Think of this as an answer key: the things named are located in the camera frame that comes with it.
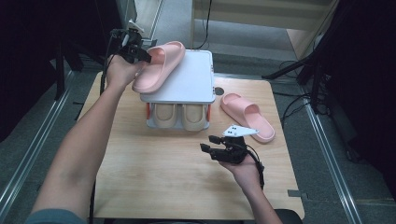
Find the hand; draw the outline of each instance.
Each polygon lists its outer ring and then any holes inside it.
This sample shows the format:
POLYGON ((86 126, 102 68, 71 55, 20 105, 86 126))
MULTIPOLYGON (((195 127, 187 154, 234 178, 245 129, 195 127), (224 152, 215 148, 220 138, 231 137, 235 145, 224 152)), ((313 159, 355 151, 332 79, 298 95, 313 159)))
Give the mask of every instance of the hand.
POLYGON ((239 164, 232 164, 223 161, 220 161, 219 164, 233 173, 236 183, 243 191, 256 188, 261 189, 259 171, 257 170, 256 162, 250 155, 246 155, 244 160, 239 164))
POLYGON ((114 57, 111 55, 108 59, 111 59, 111 62, 108 65, 106 74, 107 87, 114 86, 123 91, 134 80, 136 74, 147 65, 143 61, 128 63, 120 55, 114 55, 114 57))

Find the robotic hand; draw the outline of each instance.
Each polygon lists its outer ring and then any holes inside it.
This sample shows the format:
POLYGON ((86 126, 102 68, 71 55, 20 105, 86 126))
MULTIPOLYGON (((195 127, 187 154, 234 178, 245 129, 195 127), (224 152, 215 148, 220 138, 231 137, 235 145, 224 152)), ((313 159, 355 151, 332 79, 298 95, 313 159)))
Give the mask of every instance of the robotic hand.
POLYGON ((216 137, 214 135, 209 135, 209 142, 217 145, 223 144, 225 146, 225 149, 219 149, 212 148, 206 144, 200 144, 201 150, 203 152, 209 153, 212 160, 215 161, 239 164, 245 159, 246 155, 249 154, 256 162, 256 167, 260 176, 260 185, 262 188, 264 187, 264 177, 262 173, 264 171, 264 166, 260 162, 257 153, 254 155, 250 150, 248 150, 248 145, 245 144, 244 137, 216 137))
POLYGON ((151 56, 142 49, 143 41, 142 35, 137 29, 114 29, 111 31, 109 54, 119 54, 128 63, 134 63, 135 59, 138 61, 151 62, 151 56))
MULTIPOLYGON (((142 49, 143 40, 142 35, 139 33, 142 30, 134 24, 132 28, 114 29, 110 32, 110 40, 108 42, 106 59, 109 55, 120 55, 128 63, 138 61, 145 61, 150 63, 151 56, 142 49)), ((111 62, 105 62, 104 70, 101 76, 100 94, 105 90, 106 73, 108 65, 111 62)))

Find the beige slipper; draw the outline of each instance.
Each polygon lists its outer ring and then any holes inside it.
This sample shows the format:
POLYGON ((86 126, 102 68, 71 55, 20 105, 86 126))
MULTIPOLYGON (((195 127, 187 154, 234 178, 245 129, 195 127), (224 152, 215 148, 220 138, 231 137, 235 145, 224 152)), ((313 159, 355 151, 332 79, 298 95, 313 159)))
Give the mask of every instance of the beige slipper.
POLYGON ((177 121, 177 105, 155 104, 153 120, 159 128, 172 128, 177 121))
POLYGON ((187 131, 201 131, 206 125, 204 105, 183 105, 182 123, 187 131))

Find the white shoe rack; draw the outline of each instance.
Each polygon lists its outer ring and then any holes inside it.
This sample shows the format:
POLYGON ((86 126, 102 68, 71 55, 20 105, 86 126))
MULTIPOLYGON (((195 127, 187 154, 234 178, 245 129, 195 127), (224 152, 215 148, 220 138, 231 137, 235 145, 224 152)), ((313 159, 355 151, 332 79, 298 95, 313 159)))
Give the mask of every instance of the white shoe rack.
POLYGON ((141 101, 147 103, 147 125, 160 128, 153 118, 156 104, 177 105, 177 121, 170 129, 183 130, 182 106, 203 105, 206 117, 203 129, 207 129, 210 105, 216 99, 214 81, 212 53, 186 49, 183 60, 157 91, 140 94, 141 101))

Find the forearm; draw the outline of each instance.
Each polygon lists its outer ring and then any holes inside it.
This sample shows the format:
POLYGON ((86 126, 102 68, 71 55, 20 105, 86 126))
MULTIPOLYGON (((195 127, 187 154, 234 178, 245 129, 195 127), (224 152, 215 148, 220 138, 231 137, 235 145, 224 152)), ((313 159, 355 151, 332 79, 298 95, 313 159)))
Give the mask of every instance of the forearm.
POLYGON ((244 190, 244 193, 250 203, 256 223, 282 223, 260 186, 244 190))
POLYGON ((94 178, 105 156, 122 91, 105 90, 64 138, 54 160, 59 172, 94 178))
POLYGON ((106 152, 106 145, 123 90, 107 89, 76 123, 61 143, 34 211, 63 208, 84 218, 93 182, 106 152))

